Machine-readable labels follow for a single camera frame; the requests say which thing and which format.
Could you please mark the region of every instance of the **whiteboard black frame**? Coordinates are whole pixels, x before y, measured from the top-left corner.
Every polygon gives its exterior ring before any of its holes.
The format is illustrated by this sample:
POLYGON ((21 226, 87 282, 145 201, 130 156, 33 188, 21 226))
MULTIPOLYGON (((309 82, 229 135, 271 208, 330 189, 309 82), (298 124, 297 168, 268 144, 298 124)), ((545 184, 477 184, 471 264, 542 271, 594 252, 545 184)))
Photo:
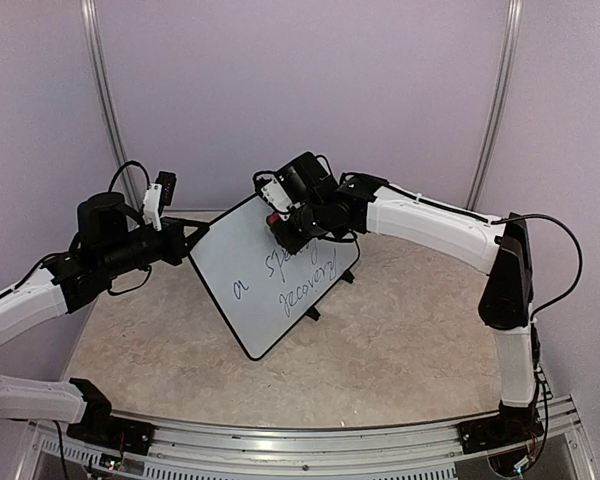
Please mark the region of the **whiteboard black frame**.
MULTIPOLYGON (((209 222, 209 227, 213 226, 214 223, 219 222, 220 220, 222 220, 224 217, 226 217, 227 215, 229 215, 230 213, 234 212, 235 210, 239 209, 241 206, 243 206, 245 203, 250 202, 251 200, 253 200, 255 197, 257 197, 257 195, 254 193, 252 195, 250 195, 249 197, 245 198, 244 200, 242 200, 240 203, 238 203, 237 205, 234 205, 233 207, 231 207, 229 210, 227 210, 226 212, 223 212, 222 214, 218 215, 216 218, 214 218, 213 220, 211 220, 209 222)), ((340 282, 342 280, 343 275, 346 275, 347 272, 349 272, 351 270, 351 268, 358 263, 358 260, 360 260, 360 245, 358 245, 358 240, 356 239, 354 241, 355 245, 356 245, 356 250, 358 251, 358 255, 356 256, 356 259, 353 261, 353 263, 351 263, 351 265, 349 265, 343 272, 342 274, 340 274, 340 276, 333 282, 333 284, 327 288, 327 290, 320 296, 318 297, 318 299, 311 305, 311 307, 309 307, 308 310, 310 310, 311 308, 315 307, 318 302, 320 302, 320 300, 322 300, 330 291, 333 287, 335 287, 338 282, 340 282)), ((259 360, 262 360, 271 350, 273 350, 273 348, 280 343, 280 340, 282 340, 284 337, 287 336, 287 334, 293 329, 293 327, 295 327, 298 323, 300 323, 300 320, 302 320, 305 316, 307 316, 307 312, 303 313, 302 315, 300 315, 300 317, 298 318, 298 320, 296 320, 287 330, 285 330, 285 332, 280 335, 280 337, 278 337, 278 339, 273 342, 271 344, 271 346, 259 357, 252 357, 248 350, 246 349, 246 347, 244 346, 244 344, 242 343, 242 340, 240 340, 240 337, 238 336, 238 334, 236 333, 236 331, 234 330, 233 326, 231 325, 231 322, 229 321, 229 318, 227 317, 227 315, 224 313, 224 310, 222 309, 222 307, 220 306, 220 303, 218 302, 218 300, 216 299, 215 295, 213 294, 213 292, 211 291, 211 288, 209 287, 209 285, 207 284, 207 281, 204 278, 204 275, 202 275, 202 272, 200 271, 200 268, 198 268, 198 265, 196 264, 196 261, 193 259, 193 256, 191 255, 191 253, 189 253, 187 255, 187 257, 189 258, 189 262, 191 263, 191 265, 193 266, 193 269, 196 271, 196 273, 198 274, 198 278, 200 278, 200 281, 202 282, 202 285, 204 286, 204 289, 207 291, 207 293, 209 294, 209 296, 211 297, 211 300, 213 301, 213 304, 216 306, 216 308, 218 309, 218 312, 220 312, 220 316, 222 317, 222 319, 224 320, 224 323, 227 325, 227 327, 229 327, 229 330, 231 331, 231 333, 233 334, 234 338, 238 341, 238 344, 240 345, 240 348, 242 349, 242 351, 244 352, 244 354, 247 356, 247 358, 253 362, 257 362, 259 360)))

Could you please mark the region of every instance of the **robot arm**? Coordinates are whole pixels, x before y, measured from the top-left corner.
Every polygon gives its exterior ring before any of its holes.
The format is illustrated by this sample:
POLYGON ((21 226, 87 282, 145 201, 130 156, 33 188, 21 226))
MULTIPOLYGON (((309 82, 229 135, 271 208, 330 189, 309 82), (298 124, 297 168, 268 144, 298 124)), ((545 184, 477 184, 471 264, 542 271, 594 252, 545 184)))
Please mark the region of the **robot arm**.
POLYGON ((256 193, 275 211, 267 224, 277 242, 294 254, 312 238, 344 242, 356 233, 391 235, 487 274, 478 312, 494 334, 501 403, 498 417, 488 420, 491 424, 467 426, 471 435, 462 436, 473 443, 465 451, 523 440, 531 431, 541 434, 535 408, 539 343, 529 318, 533 289, 525 221, 514 214, 508 219, 476 214, 371 175, 347 173, 337 182, 325 162, 307 152, 278 171, 254 175, 256 193), (474 435, 477 431, 499 431, 501 438, 485 441, 474 435))
MULTIPOLYGON (((0 345, 75 312, 104 291, 115 294, 112 282, 119 275, 135 269, 150 273, 151 264, 159 260, 179 265, 208 225, 161 217, 174 186, 175 175, 160 172, 147 189, 142 213, 111 191, 81 203, 78 233, 69 250, 47 255, 23 280, 0 292, 0 345), (128 217, 135 228, 129 229, 128 217), (185 235, 185 227, 197 230, 185 235)), ((86 380, 40 382, 0 375, 0 418, 82 424, 88 432, 105 425, 110 412, 108 400, 86 380)))

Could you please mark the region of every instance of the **speckled table surface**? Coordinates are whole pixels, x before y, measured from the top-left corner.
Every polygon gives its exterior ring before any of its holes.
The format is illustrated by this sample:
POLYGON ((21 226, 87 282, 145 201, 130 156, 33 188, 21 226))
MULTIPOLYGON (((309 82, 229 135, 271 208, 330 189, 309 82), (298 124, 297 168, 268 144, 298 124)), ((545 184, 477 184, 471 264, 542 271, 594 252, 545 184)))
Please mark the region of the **speckled table surface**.
POLYGON ((191 265, 156 264, 142 289, 98 299, 66 377, 88 378, 116 410, 243 426, 390 425, 496 408, 495 344, 477 314, 486 277, 403 240, 359 243, 354 284, 339 282, 320 321, 303 319, 261 361, 245 356, 191 265))

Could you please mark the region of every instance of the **cable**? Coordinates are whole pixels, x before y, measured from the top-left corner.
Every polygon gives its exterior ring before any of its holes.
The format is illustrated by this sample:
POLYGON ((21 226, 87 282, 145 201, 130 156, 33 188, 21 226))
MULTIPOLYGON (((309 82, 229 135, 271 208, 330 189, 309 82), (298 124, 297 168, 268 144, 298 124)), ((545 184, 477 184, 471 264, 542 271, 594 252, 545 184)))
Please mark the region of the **cable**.
POLYGON ((518 217, 503 218, 502 220, 496 220, 492 224, 493 225, 501 225, 504 223, 515 222, 517 220, 528 220, 528 219, 534 219, 534 218, 537 218, 540 220, 547 220, 549 222, 555 223, 560 228, 562 228, 567 233, 567 235, 569 235, 569 237, 571 237, 571 240, 573 241, 573 244, 575 245, 576 251, 578 253, 578 270, 577 270, 576 276, 573 279, 573 282, 571 283, 571 286, 569 288, 567 288, 563 293, 561 293, 557 297, 549 300, 548 302, 540 305, 539 307, 537 307, 536 309, 533 310, 533 313, 531 314, 532 320, 538 312, 544 310, 547 307, 550 307, 551 305, 558 303, 560 300, 571 295, 571 292, 573 292, 575 290, 575 288, 578 286, 578 283, 580 283, 580 278, 582 277, 582 264, 583 264, 582 248, 580 247, 580 242, 578 241, 578 238, 575 236, 575 234, 571 231, 571 229, 569 227, 567 227, 564 223, 562 223, 557 218, 554 218, 550 215, 545 215, 543 213, 529 213, 526 215, 520 215, 518 217))
MULTIPOLYGON (((374 175, 369 175, 368 173, 344 172, 342 174, 342 176, 340 177, 341 178, 340 183, 342 183, 342 180, 350 175, 357 175, 357 176, 360 176, 363 178, 366 177, 366 178, 371 178, 374 180, 382 180, 382 181, 386 182, 385 179, 376 177, 374 175)), ((482 215, 479 215, 474 212, 470 212, 468 210, 463 210, 461 208, 452 207, 451 205, 445 205, 443 203, 434 202, 433 200, 429 200, 428 198, 418 197, 418 196, 414 195, 413 193, 407 192, 406 190, 402 190, 401 188, 396 187, 395 185, 391 185, 388 182, 382 186, 393 192, 399 193, 400 195, 402 195, 410 200, 415 200, 419 203, 422 203, 423 205, 428 205, 430 207, 438 208, 440 210, 444 210, 445 212, 455 213, 456 215, 462 215, 465 217, 473 218, 474 220, 477 220, 482 223, 489 223, 489 219, 482 215)))
POLYGON ((62 471, 64 473, 64 480, 69 479, 69 472, 67 470, 67 461, 64 458, 64 445, 62 443, 62 429, 60 428, 60 424, 57 421, 53 421, 56 424, 56 429, 58 430, 58 444, 60 445, 60 461, 62 462, 62 471))
POLYGON ((114 292, 113 290, 111 290, 110 288, 107 290, 107 293, 109 295, 111 295, 112 297, 117 297, 119 295, 124 295, 125 293, 129 293, 129 292, 133 292, 135 290, 138 290, 139 288, 144 287, 147 282, 149 281, 149 278, 151 277, 151 272, 153 271, 153 269, 151 268, 151 265, 147 265, 147 276, 144 277, 144 281, 140 284, 140 285, 136 285, 135 287, 131 287, 128 288, 126 290, 122 290, 121 292, 114 292))
POLYGON ((538 436, 531 432, 531 455, 535 456, 536 454, 536 448, 538 446, 538 436))
POLYGON ((2 300, 4 297, 6 297, 7 295, 15 292, 16 290, 18 290, 20 287, 22 287, 27 280, 29 280, 29 278, 31 278, 31 275, 33 275, 35 273, 35 271, 38 269, 38 267, 43 264, 44 262, 46 262, 47 260, 49 260, 50 258, 53 258, 57 255, 60 255, 59 253, 49 253, 47 255, 45 255, 44 257, 42 257, 40 260, 38 260, 33 267, 31 267, 31 270, 29 270, 27 272, 27 274, 22 277, 22 279, 16 283, 12 288, 9 288, 7 290, 4 290, 2 293, 0 293, 0 300, 2 300))
POLYGON ((523 473, 527 473, 538 463, 542 452, 544 452, 544 447, 547 444, 547 438, 549 435, 549 400, 547 399, 547 386, 544 384, 544 382, 540 381, 540 378, 538 377, 537 373, 536 382, 542 385, 542 400, 544 403, 544 433, 542 434, 542 444, 540 445, 540 449, 538 450, 537 455, 535 455, 535 457, 533 458, 533 462, 531 463, 531 465, 529 465, 529 468, 527 468, 523 473))
POLYGON ((329 159, 322 154, 316 155, 316 159, 318 158, 322 158, 325 161, 325 163, 327 164, 327 168, 329 169, 329 174, 333 175, 333 170, 331 170, 331 164, 329 163, 329 159))
POLYGON ((118 177, 122 174, 122 172, 125 171, 125 169, 129 167, 138 167, 140 170, 142 170, 142 173, 144 173, 144 178, 147 181, 147 188, 149 188, 151 180, 149 178, 149 172, 147 172, 147 169, 144 168, 144 165, 142 165, 140 162, 137 162, 135 160, 129 160, 120 165, 120 168, 118 168, 118 170, 116 170, 116 173, 113 174, 113 178, 111 179, 111 183, 109 184, 109 189, 107 190, 108 192, 113 191, 113 187, 116 184, 118 177))

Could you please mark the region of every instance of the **whiteboard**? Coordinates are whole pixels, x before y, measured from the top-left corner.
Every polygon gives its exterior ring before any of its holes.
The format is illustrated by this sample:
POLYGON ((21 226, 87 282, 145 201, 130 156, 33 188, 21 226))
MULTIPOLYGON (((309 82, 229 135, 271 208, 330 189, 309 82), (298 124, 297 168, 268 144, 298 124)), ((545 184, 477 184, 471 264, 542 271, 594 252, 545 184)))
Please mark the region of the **whiteboard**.
POLYGON ((266 224, 255 195, 211 222, 192 264, 251 360, 261 359, 360 257, 357 243, 313 239, 296 255, 266 224))

